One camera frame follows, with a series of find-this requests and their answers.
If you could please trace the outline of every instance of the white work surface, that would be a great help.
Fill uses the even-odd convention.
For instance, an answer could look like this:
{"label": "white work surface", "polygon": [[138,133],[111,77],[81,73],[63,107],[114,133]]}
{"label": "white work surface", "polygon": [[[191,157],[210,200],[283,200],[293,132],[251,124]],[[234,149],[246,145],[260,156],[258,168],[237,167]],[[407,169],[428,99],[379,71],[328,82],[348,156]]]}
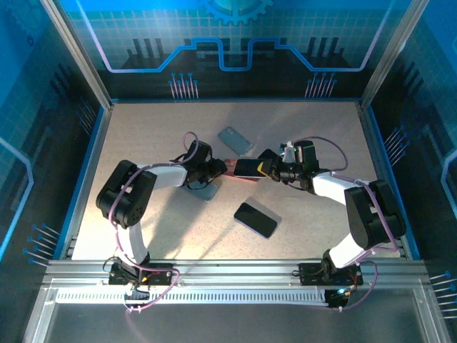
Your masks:
{"label": "white work surface", "polygon": [[[279,144],[310,135],[334,140],[347,153],[354,178],[374,180],[375,171],[355,104],[335,102],[236,102],[117,104],[84,212],[73,259],[106,259],[115,251],[114,229],[96,208],[96,196],[122,159],[136,164],[165,162],[184,153],[182,136],[194,131],[210,144],[214,157],[238,156],[217,137],[232,126],[257,157]],[[323,168],[343,165],[333,146],[315,141]],[[143,237],[152,259],[298,259],[321,257],[348,233],[345,206],[300,192],[270,179],[246,182],[230,177],[210,202],[183,189],[152,193],[142,219]],[[270,239],[235,222],[233,214],[247,198],[282,217]]]}

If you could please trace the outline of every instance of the glass panel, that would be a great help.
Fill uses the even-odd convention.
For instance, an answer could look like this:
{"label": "glass panel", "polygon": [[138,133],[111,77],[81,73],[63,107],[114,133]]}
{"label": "glass panel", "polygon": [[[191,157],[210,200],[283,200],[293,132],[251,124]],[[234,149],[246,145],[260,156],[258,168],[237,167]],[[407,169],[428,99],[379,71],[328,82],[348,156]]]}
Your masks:
{"label": "glass panel", "polygon": [[409,2],[61,3],[113,98],[196,99],[360,97]]}
{"label": "glass panel", "polygon": [[1,2],[0,42],[0,332],[20,342],[100,105],[39,1]]}
{"label": "glass panel", "polygon": [[430,1],[372,103],[431,276],[457,273],[456,17],[450,2]]}

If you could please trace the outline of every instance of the phone case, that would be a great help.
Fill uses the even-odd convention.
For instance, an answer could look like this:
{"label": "phone case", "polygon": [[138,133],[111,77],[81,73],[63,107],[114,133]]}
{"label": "phone case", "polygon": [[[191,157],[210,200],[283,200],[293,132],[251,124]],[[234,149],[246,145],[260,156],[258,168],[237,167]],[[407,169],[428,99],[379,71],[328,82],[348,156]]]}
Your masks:
{"label": "phone case", "polygon": [[192,189],[189,189],[187,186],[183,186],[181,188],[188,191],[195,197],[203,199],[206,202],[209,202],[210,200],[212,200],[214,198],[214,196],[216,195],[217,191],[219,190],[219,187],[216,186],[215,184],[209,184],[208,186],[205,187],[204,184],[201,184],[198,181],[192,182],[191,184],[189,184],[189,186]]}
{"label": "phone case", "polygon": [[244,156],[253,148],[252,143],[241,136],[233,127],[226,127],[219,133],[219,139],[239,156]]}

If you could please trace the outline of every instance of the aluminum frame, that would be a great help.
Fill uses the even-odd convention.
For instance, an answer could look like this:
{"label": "aluminum frame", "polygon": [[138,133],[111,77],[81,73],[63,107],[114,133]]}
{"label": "aluminum frame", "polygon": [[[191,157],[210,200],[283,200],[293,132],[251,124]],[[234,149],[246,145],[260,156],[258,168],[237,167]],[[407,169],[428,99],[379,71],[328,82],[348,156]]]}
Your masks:
{"label": "aluminum frame", "polygon": [[[378,281],[376,290],[413,290],[418,318],[421,319],[427,339],[433,343],[450,342],[449,333],[439,312],[439,307],[434,297],[433,288],[428,278],[425,265],[422,261],[410,261],[406,259],[375,259],[378,265]],[[181,276],[176,286],[175,293],[179,294],[247,294],[247,298],[231,298],[231,303],[256,303],[283,304],[294,303],[303,306],[310,302],[301,301],[304,298],[314,301],[314,305],[323,305],[319,301],[319,294],[325,289],[337,289],[338,287],[302,287],[298,278],[292,277],[291,273],[297,269],[298,263],[319,263],[318,259],[307,260],[236,260],[236,261],[169,261],[180,270]],[[26,329],[24,342],[42,342],[51,322],[56,303],[64,304],[103,304],[124,302],[123,297],[104,302],[104,294],[124,293],[125,289],[118,286],[107,285],[108,273],[102,269],[103,261],[50,261],[36,299],[29,325]],[[360,289],[367,290],[373,281],[373,266],[363,264],[361,266],[364,285]],[[256,294],[272,294],[271,298],[259,299]],[[208,301],[196,297],[174,297],[174,304],[199,303],[210,304]]]}
{"label": "aluminum frame", "polygon": [[111,115],[113,114],[113,108],[114,106],[112,106],[108,111],[103,112],[99,129],[97,132],[93,133],[96,134],[94,146],[92,148],[91,155],[89,157],[89,162],[84,173],[84,178],[81,184],[81,189],[79,191],[78,198],[76,199],[73,215],[71,216],[71,220],[69,223],[69,228],[64,237],[63,247],[60,251],[60,254],[57,256],[59,259],[66,258],[68,250],[70,248],[72,237],[78,234],[79,228],[81,227],[84,210],[86,209],[92,182],[94,180],[97,165],[99,163],[101,150],[103,149],[106,133],[108,132],[109,122],[111,121]]}
{"label": "aluminum frame", "polygon": [[79,43],[73,28],[69,24],[69,20],[66,18],[65,12],[61,9],[60,3],[53,0],[40,0],[40,2],[61,38],[64,40],[66,47],[69,49],[70,54],[73,56],[97,100],[99,100],[100,105],[105,111],[108,111],[112,105],[111,97],[96,72],[89,55],[84,50],[82,44]]}
{"label": "aluminum frame", "polygon": [[389,41],[383,56],[379,60],[375,71],[371,75],[365,91],[361,97],[361,107],[367,109],[373,101],[376,93],[391,70],[393,63],[397,60],[398,55],[402,52],[408,41],[409,36],[416,27],[423,11],[426,9],[430,0],[411,0],[408,9],[398,24],[391,40]]}

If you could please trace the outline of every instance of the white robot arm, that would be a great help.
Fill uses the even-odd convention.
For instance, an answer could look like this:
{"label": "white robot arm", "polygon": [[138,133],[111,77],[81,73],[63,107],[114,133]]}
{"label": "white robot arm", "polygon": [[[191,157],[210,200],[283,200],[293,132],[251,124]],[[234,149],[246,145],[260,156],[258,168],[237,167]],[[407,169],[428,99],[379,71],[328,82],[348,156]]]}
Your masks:
{"label": "white robot arm", "polygon": [[193,141],[187,154],[180,157],[185,162],[153,165],[150,168],[130,161],[121,161],[97,196],[96,205],[105,218],[132,175],[143,169],[122,194],[113,213],[113,221],[125,230],[118,230],[118,238],[124,254],[135,264],[147,263],[149,254],[143,242],[140,220],[146,211],[153,190],[166,187],[182,187],[199,181],[212,182],[226,172],[220,159],[213,159],[211,147],[202,141]]}
{"label": "white robot arm", "polygon": [[[406,233],[406,225],[387,182],[354,180],[321,169],[312,141],[289,142],[282,147],[282,158],[269,149],[260,155],[259,172],[276,182],[299,182],[300,189],[346,206],[350,234],[323,254],[324,279],[377,249],[396,250],[395,239]],[[378,247],[387,242],[394,248]]]}

